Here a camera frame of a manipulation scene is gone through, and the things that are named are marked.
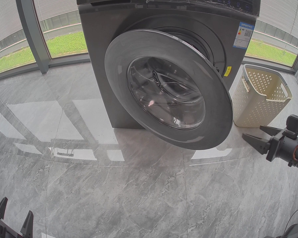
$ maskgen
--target energy label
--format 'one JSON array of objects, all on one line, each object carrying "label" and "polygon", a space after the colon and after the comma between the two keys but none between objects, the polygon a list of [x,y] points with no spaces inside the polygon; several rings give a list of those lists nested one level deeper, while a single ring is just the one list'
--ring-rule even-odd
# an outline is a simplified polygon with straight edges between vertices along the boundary
[{"label": "energy label", "polygon": [[239,49],[247,49],[250,38],[252,37],[254,27],[255,26],[253,25],[240,22],[233,47]]}]

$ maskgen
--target yellow warning sticker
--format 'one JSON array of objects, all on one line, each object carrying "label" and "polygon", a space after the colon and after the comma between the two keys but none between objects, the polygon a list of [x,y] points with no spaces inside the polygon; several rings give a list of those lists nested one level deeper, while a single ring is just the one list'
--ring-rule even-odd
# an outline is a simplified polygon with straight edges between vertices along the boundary
[{"label": "yellow warning sticker", "polygon": [[225,77],[227,77],[229,75],[229,73],[231,72],[232,66],[228,66],[226,69],[226,73],[224,74]]}]

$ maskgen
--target door rim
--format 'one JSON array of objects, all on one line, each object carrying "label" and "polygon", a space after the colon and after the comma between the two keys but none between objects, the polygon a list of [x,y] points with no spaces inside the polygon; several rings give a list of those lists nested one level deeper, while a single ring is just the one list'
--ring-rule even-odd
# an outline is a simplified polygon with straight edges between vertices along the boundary
[{"label": "door rim", "polygon": [[[143,56],[185,68],[206,100],[207,114],[201,125],[190,130],[167,127],[142,109],[129,90],[127,69],[134,59]],[[209,149],[222,143],[231,130],[233,104],[223,79],[198,50],[175,36],[150,29],[127,31],[108,46],[105,70],[114,94],[127,112],[167,142],[187,149]],[[212,92],[213,96],[204,95],[205,92]]]}]

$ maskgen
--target building facade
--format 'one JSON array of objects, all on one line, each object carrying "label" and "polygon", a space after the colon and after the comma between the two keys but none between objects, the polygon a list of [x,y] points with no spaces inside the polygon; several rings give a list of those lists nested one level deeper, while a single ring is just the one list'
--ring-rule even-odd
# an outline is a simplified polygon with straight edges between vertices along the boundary
[{"label": "building facade", "polygon": [[[45,40],[82,31],[76,0],[34,0]],[[298,0],[262,0],[253,39],[298,53]],[[0,58],[27,47],[15,0],[0,0]]]}]

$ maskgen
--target qr code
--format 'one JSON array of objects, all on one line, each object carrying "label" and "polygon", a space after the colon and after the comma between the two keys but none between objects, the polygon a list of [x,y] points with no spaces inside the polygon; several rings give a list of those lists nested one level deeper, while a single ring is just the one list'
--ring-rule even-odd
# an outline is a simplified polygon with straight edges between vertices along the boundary
[{"label": "qr code", "polygon": [[244,36],[250,37],[252,34],[252,30],[245,30]]}]

